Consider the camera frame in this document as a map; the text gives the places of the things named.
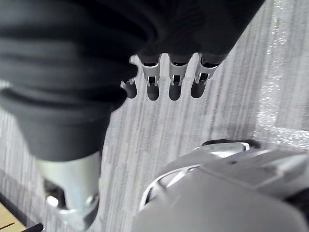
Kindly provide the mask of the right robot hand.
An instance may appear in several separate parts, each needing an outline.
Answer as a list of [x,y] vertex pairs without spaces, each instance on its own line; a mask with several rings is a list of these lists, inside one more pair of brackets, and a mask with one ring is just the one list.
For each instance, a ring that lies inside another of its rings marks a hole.
[[77,232],[99,206],[101,156],[111,114],[137,95],[138,56],[150,100],[169,56],[177,100],[190,58],[191,96],[203,95],[262,6],[261,0],[3,0],[0,104],[12,114],[43,177],[47,198]]

